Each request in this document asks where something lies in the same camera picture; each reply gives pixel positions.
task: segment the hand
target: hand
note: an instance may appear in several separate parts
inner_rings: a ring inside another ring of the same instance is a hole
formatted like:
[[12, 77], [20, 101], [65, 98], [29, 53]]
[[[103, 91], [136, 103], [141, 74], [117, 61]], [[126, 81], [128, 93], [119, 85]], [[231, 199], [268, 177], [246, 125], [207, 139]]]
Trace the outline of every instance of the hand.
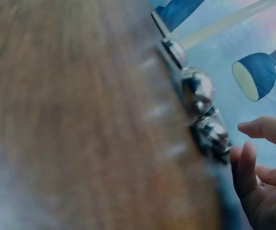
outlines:
[[[238, 125], [251, 138], [276, 144], [276, 118], [261, 117]], [[241, 205], [255, 230], [276, 230], [276, 169], [256, 166], [256, 149], [247, 142], [230, 152], [233, 181]]]

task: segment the metal hair clip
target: metal hair clip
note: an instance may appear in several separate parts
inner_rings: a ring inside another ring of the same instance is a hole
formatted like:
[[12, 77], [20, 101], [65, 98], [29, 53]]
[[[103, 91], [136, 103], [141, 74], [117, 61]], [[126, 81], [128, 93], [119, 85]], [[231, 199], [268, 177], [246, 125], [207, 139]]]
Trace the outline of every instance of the metal hair clip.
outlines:
[[232, 143], [220, 111], [213, 105], [215, 88], [211, 78], [197, 68], [184, 68], [182, 87], [198, 145], [227, 162]]

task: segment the lamp print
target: lamp print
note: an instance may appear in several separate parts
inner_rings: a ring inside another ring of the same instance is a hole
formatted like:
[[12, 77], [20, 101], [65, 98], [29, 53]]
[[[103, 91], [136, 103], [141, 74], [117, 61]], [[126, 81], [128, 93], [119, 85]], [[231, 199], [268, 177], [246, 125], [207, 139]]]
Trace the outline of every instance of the lamp print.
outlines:
[[234, 63], [232, 71], [244, 94], [254, 102], [265, 97], [276, 81], [276, 51], [255, 53]]

